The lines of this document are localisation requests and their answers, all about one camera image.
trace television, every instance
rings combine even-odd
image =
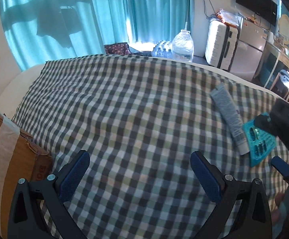
[[[272,25],[276,25],[277,4],[272,0],[236,0],[236,3],[253,11]]]

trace bed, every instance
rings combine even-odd
[[[0,113],[10,119],[15,115],[22,98],[27,93],[29,86],[38,78],[44,65],[37,65],[21,72],[8,84],[0,95]]]
[[[38,72],[13,121],[52,153],[55,170],[80,149],[90,153],[91,165],[66,203],[88,238],[192,238],[215,206],[190,168],[196,150],[237,180],[260,178],[271,209],[286,189],[268,164],[276,155],[289,164],[284,144],[277,139],[250,168],[209,96],[224,83],[246,122],[270,111],[277,98],[271,91],[217,68],[133,55],[50,61]],[[0,100],[0,111],[13,109]]]

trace refrigerator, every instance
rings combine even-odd
[[[246,81],[252,81],[265,43],[264,29],[241,18],[235,55],[229,72]]]

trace teal tool case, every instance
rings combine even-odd
[[[269,116],[267,112],[262,113],[262,115]],[[254,120],[245,123],[243,129],[250,148],[250,166],[253,167],[264,160],[275,148],[276,137],[258,127],[255,127]]]

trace floor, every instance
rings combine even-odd
[[[260,78],[259,78],[259,77],[253,78],[253,80],[251,81],[251,83],[263,87],[262,83],[260,82]]]
[[[206,61],[206,59],[203,58],[203,57],[193,56],[192,62],[196,63],[196,64],[202,64],[202,65],[205,65],[205,66],[209,65],[208,62]]]

